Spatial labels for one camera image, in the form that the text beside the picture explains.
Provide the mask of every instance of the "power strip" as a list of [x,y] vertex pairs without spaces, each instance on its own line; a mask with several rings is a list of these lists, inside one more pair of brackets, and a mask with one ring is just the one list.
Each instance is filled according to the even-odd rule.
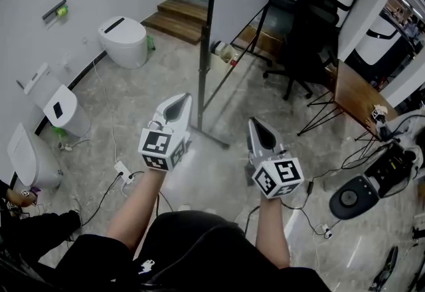
[[131,184],[134,180],[134,178],[130,178],[130,171],[127,169],[126,166],[124,166],[124,164],[122,163],[122,161],[118,161],[115,164],[115,170],[117,171],[117,173],[122,172],[123,175],[121,176],[121,178],[126,182],[126,184]]

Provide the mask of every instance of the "marble floor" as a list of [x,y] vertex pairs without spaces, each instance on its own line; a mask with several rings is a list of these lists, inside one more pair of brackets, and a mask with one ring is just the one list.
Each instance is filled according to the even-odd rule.
[[[102,77],[108,99],[114,111],[114,135],[117,158],[131,171],[143,170],[137,152],[141,129],[165,98],[181,92],[194,97],[192,122],[196,125],[199,46],[192,46],[168,35],[148,29],[154,38],[156,51],[147,63],[128,70],[105,57],[97,70]],[[244,166],[247,162],[246,124],[256,116],[273,125],[284,138],[287,149],[301,163],[304,177],[310,179],[328,169],[339,168],[343,160],[361,148],[353,138],[363,129],[351,118],[341,115],[301,137],[296,133],[317,112],[307,108],[304,90],[294,84],[289,101],[281,99],[288,79],[271,75],[262,78],[266,65],[249,54],[244,56],[205,113],[205,129],[230,143],[224,151],[219,145],[192,131],[189,152],[179,166],[167,175],[162,193],[176,210],[188,204],[194,210],[216,210],[227,220],[244,228],[249,211],[258,205],[260,192],[247,186]],[[223,69],[212,69],[207,76],[207,97],[220,82]],[[313,86],[315,95],[323,92]],[[42,191],[42,206],[31,209],[32,215],[46,212],[66,212],[73,196],[82,205],[83,220],[87,220],[116,176],[114,143],[111,135],[110,111],[106,105],[100,81],[91,70],[74,89],[80,104],[92,119],[87,135],[91,141],[75,146],[73,152],[58,150],[57,136],[46,127],[41,137],[48,142],[65,173],[58,189]],[[64,142],[73,143],[69,137]],[[124,203],[118,182],[106,196],[100,211],[83,228],[84,233],[103,234],[114,212]],[[125,187],[129,194],[134,184]],[[299,187],[284,202],[300,206],[305,188]],[[333,225],[337,219],[329,211],[331,191],[324,191],[317,179],[313,194],[305,207],[313,226]],[[416,189],[411,184],[404,192],[380,201],[362,216],[338,223],[333,237],[325,240],[313,236],[305,216],[284,208],[292,265],[311,267],[318,271],[331,291],[366,291],[374,276],[382,269],[391,246],[399,246],[396,270],[389,279],[387,291],[404,291],[420,263],[424,246],[411,248],[411,227],[416,210]],[[161,199],[159,211],[168,205]],[[247,237],[254,242],[258,215],[251,217]],[[41,261],[54,267],[67,250],[67,244],[46,254]]]

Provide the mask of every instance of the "wall-mounted toilet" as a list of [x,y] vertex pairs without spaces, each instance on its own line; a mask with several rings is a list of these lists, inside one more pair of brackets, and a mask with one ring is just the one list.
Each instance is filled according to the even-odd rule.
[[62,171],[48,145],[18,124],[7,146],[13,168],[25,186],[52,188],[60,184]]
[[109,57],[119,66],[135,69],[147,60],[146,29],[139,22],[116,16],[101,24],[99,39]]
[[24,93],[44,111],[55,127],[63,128],[78,137],[90,130],[90,118],[78,104],[77,97],[54,77],[47,63],[31,78]]

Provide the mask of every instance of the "hand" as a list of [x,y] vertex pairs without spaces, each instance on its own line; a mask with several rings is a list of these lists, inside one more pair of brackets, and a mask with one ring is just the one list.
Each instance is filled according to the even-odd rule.
[[377,134],[377,125],[370,117],[365,120],[366,128],[373,134]]
[[32,192],[30,192],[28,196],[24,196],[20,193],[14,192],[9,188],[6,193],[6,199],[11,204],[14,204],[18,207],[28,207],[37,200],[37,197]]

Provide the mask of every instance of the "pants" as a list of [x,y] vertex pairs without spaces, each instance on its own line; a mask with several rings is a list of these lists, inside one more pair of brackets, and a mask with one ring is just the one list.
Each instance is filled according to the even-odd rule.
[[22,257],[32,263],[38,260],[81,227],[77,212],[55,213],[13,220],[0,229],[6,246],[12,246]]

